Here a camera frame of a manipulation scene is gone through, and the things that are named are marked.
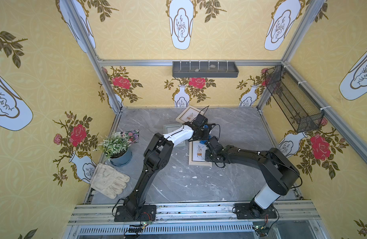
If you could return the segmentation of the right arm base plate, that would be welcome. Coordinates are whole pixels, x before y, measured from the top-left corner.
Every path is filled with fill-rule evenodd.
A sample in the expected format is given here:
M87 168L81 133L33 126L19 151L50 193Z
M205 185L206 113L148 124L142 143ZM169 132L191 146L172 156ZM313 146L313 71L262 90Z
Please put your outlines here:
M232 209L237 219L278 219L278 214L273 205L267 209L260 208L255 202L253 203L236 203Z

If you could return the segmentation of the blue microfiber cloth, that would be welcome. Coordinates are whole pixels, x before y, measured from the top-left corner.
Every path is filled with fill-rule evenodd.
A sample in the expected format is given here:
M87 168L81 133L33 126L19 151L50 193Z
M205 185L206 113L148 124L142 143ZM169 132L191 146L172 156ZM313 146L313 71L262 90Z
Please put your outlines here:
M211 137L210 136L210 133L209 133L210 132L209 126L208 125L205 125L203 127L202 132L203 132L203 135L202 135L202 138L201 138L201 140L199 142L200 142L200 144L205 144L208 141L208 139Z

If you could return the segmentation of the beige picture frame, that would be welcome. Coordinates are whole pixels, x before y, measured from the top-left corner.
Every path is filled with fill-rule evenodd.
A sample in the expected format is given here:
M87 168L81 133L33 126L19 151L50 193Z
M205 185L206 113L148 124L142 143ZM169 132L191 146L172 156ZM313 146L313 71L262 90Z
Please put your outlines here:
M179 123L185 123L188 121L192 122L198 116L198 114L201 113L203 113L203 111L200 109L193 106L188 106L175 120Z
M191 166L208 166L212 163L205 161L206 146L200 141L191 141L189 143L189 162Z

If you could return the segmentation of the grey-green picture frame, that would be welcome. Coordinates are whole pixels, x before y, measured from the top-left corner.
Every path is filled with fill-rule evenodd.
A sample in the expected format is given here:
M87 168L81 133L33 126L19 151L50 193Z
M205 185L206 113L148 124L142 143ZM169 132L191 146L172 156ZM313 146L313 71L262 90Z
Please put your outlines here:
M163 126L163 134L169 134L177 129L180 129L182 127L181 123L177 124L165 124ZM185 141L182 141L181 143L174 143L174 147L185 147Z

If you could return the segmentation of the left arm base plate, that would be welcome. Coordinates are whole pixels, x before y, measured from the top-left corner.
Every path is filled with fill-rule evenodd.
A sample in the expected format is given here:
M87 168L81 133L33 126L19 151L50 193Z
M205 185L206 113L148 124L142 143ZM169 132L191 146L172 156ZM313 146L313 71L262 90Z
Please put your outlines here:
M114 222L155 221L156 205L143 205L130 212L125 206L116 207Z

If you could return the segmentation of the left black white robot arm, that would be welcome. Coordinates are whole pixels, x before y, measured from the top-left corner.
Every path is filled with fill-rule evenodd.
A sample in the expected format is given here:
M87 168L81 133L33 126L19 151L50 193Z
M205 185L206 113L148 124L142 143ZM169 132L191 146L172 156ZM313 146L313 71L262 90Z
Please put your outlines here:
M166 167L175 145L186 140L207 140L216 124L186 122L179 129L167 133L156 133L144 152L142 173L134 190L124 199L123 207L134 218L142 213L146 196L157 173Z

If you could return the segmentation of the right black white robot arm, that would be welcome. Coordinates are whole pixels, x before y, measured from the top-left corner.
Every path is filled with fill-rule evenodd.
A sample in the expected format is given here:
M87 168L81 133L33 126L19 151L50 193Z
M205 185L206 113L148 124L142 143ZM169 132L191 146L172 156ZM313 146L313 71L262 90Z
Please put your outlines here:
M296 167L277 148L267 151L241 149L232 145L207 146L205 160L215 164L242 164L261 171L266 183L248 206L236 206L237 213L245 213L248 218L263 218L269 215L272 204L287 195L300 178Z

